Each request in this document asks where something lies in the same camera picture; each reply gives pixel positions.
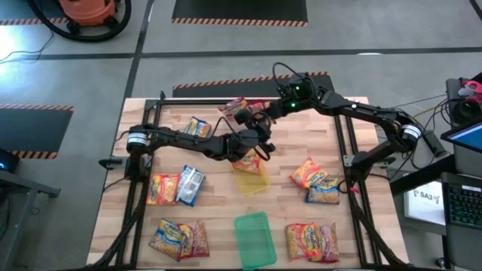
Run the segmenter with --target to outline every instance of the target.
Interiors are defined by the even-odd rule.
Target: food package
[[[311,258],[319,256],[319,241],[314,223],[289,224],[286,227],[286,237],[288,239],[290,261],[301,257]]]
[[[162,218],[149,246],[179,261],[185,238],[177,224]]]
[[[310,186],[307,202],[340,203],[338,178],[325,178]]]
[[[335,223],[329,226],[321,226],[316,229],[318,236],[320,255],[311,257],[310,261],[319,263],[338,262],[338,244]]]
[[[260,119],[263,117],[263,115],[255,114],[255,113],[269,107],[270,107],[270,102],[267,102],[264,100],[255,100],[255,101],[249,101],[247,109],[249,110],[249,112],[251,112],[251,114],[253,114],[253,116],[255,116],[257,119]],[[276,121],[271,118],[269,119],[269,121],[272,124],[276,124]]]
[[[211,124],[196,117],[191,117],[188,125],[184,128],[185,133],[193,136],[207,137],[211,130]]]
[[[187,224],[178,224],[178,227],[186,235],[186,239],[182,244],[181,259],[209,257],[208,239],[202,221],[196,222],[194,227]]]
[[[179,174],[152,175],[149,184],[147,204],[175,205],[175,194],[178,191]]]
[[[234,162],[233,167],[244,172],[261,175],[261,157],[256,154],[254,149],[251,149],[241,160]]]
[[[302,188],[308,188],[324,180],[326,177],[328,177],[328,173],[316,165],[311,157],[308,157],[307,161],[290,176],[290,178]]]
[[[218,109],[229,121],[234,121],[234,116],[236,113],[246,107],[248,107],[248,102],[246,99],[241,97],[227,103],[226,105],[218,106]]]
[[[184,166],[181,173],[181,180],[179,181],[178,196],[175,200],[189,206],[194,206],[194,201],[204,179],[206,179],[206,176],[199,170]]]

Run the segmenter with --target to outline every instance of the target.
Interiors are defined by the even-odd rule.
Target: laptop
[[[444,132],[441,139],[482,154],[482,117]]]
[[[443,133],[441,139],[482,154],[482,117]],[[441,179],[450,262],[482,270],[482,179],[449,172]]]

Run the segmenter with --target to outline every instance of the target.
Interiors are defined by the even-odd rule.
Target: keyboard
[[[482,192],[449,185],[450,222],[482,229]]]

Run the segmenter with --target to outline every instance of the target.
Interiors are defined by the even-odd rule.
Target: vacuum hose
[[[34,0],[27,0],[27,3],[29,4],[30,8],[32,9],[33,13],[37,16],[37,18],[50,30],[55,32],[58,35],[61,35],[64,38],[73,40],[73,41],[82,41],[82,42],[100,42],[100,41],[107,41],[116,35],[119,35],[127,26],[129,20],[130,20],[130,15],[132,12],[132,3],[130,0],[124,0],[125,2],[125,14],[124,18],[122,18],[122,21],[119,23],[119,25],[112,29],[111,31],[102,34],[102,35],[94,35],[94,36],[82,36],[82,35],[73,35],[69,32],[63,31],[60,28],[56,27],[53,23],[51,23],[44,13],[38,9],[38,6],[36,3],[34,3]]]

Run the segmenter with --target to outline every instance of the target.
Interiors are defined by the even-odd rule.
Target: clear plastic container
[[[270,176],[264,168],[264,163],[261,163],[261,174],[244,172],[233,167],[236,182],[238,183],[241,193],[244,195],[252,195],[258,191],[266,189],[270,186]]]
[[[237,217],[234,219],[234,229],[244,270],[253,270],[276,262],[276,251],[266,213]]]

